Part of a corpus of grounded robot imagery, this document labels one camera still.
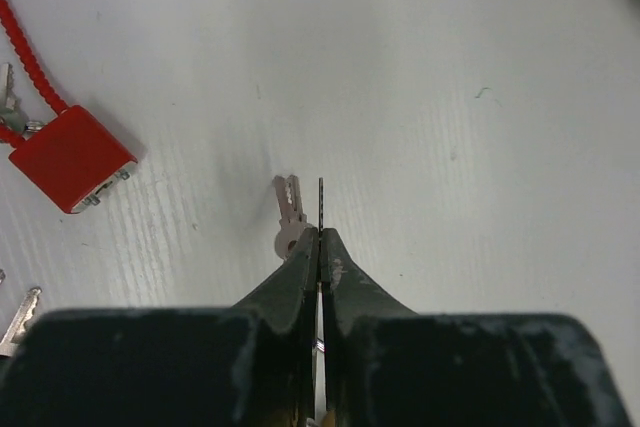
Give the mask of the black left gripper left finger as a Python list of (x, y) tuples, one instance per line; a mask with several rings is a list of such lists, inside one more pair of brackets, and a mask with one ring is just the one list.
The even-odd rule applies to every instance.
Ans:
[(59, 310), (1, 370), (5, 426), (303, 426), (319, 233), (225, 308)]

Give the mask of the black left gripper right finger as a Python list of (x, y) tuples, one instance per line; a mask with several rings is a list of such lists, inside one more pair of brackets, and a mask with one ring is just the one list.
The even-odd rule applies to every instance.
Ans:
[(627, 426), (599, 344), (550, 313), (418, 314), (321, 235), (327, 407), (340, 426)]

